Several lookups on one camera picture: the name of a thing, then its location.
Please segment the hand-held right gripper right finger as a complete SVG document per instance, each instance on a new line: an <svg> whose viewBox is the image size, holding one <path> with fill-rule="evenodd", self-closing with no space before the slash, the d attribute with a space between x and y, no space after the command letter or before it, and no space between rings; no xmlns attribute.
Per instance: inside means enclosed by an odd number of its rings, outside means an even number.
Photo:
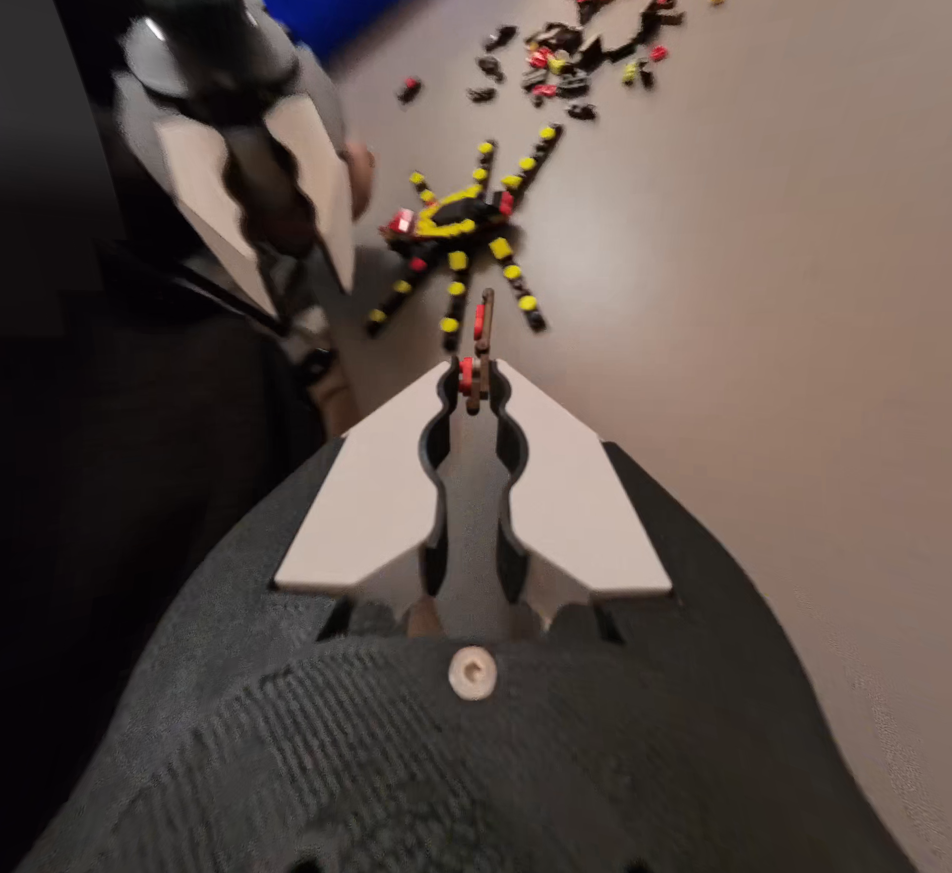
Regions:
<svg viewBox="0 0 952 873"><path fill-rule="evenodd" d="M504 360L496 452L508 474L497 571L544 629L568 606L666 597L672 581L595 430Z"/></svg>

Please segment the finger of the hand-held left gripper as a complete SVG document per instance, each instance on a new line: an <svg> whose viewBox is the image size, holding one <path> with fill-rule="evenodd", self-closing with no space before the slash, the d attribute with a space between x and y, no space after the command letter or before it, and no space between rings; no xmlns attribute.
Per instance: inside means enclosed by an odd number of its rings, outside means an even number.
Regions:
<svg viewBox="0 0 952 873"><path fill-rule="evenodd" d="M265 114L271 138L291 156L295 185L313 211L313 226L342 292L353 289L355 247L351 178L313 100L286 96Z"/></svg>
<svg viewBox="0 0 952 873"><path fill-rule="evenodd" d="M172 185L173 200L244 296L278 319L259 257L244 235L243 212L225 185L229 150L211 127L190 118L155 126Z"/></svg>

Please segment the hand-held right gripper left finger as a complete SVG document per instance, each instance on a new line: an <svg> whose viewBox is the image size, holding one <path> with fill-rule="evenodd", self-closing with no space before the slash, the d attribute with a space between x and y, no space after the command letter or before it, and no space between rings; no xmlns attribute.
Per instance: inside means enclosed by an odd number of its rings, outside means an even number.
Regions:
<svg viewBox="0 0 952 873"><path fill-rule="evenodd" d="M442 584L456 362L443 361L352 427L274 577L293 594L385 605L396 620Z"/></svg>

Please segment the black red lego leg assembly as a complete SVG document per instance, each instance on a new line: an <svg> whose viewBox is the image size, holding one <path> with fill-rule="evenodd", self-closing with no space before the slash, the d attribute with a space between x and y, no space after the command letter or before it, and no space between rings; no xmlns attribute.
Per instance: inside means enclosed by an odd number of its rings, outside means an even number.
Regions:
<svg viewBox="0 0 952 873"><path fill-rule="evenodd" d="M473 322L473 353L458 362L458 393L465 398L468 415L479 415L482 406L490 401L492 391L492 329L495 293L491 288L482 292Z"/></svg>

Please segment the pile of lego pieces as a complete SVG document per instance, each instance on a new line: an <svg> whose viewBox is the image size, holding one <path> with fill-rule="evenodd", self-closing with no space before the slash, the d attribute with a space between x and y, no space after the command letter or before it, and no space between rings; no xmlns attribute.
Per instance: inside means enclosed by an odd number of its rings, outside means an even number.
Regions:
<svg viewBox="0 0 952 873"><path fill-rule="evenodd" d="M597 109L584 98L591 90L592 75L606 64L623 65L621 82L626 88L653 88L654 66L670 54L668 46L660 42L660 35L665 29L684 24L683 1L646 0L633 33L615 45L606 43L603 35L592 32L590 26L601 11L622 0L566 1L574 12L570 22L548 21L527 34L520 34L514 24L501 24L482 41L481 55L474 63L485 83L466 89L469 103L482 106L496 99L506 83L498 52L518 39L525 51L518 88L536 109L555 99L564 100L567 116L595 121Z"/></svg>

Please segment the black yellow lego spider model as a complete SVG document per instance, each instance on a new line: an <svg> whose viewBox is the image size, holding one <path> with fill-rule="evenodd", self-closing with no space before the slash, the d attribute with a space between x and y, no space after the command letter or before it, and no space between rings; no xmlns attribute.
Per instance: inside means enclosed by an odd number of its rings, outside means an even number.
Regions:
<svg viewBox="0 0 952 873"><path fill-rule="evenodd" d="M387 328L431 272L446 266L451 280L439 329L443 349L456 352L470 294L472 258L482 248L489 250L502 270L530 329L546 329L538 298L530 289L508 236L513 215L564 133L562 123L543 126L531 153L520 160L515 173L500 180L495 190L489 189L498 147L493 139L479 144L472 181L465 188L439 197L422 173L416 171L411 175L420 207L398 210L379 228L387 248L403 266L387 295L364 320L364 332L369 338L376 338Z"/></svg>

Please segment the person's left hand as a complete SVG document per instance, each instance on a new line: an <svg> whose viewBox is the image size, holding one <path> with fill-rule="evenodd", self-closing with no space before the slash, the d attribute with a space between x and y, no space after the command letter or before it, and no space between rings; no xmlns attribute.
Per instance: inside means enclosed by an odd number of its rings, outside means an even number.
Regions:
<svg viewBox="0 0 952 873"><path fill-rule="evenodd" d="M351 215L358 221L366 212L372 199L376 157L364 142L348 141L343 151L351 184Z"/></svg>

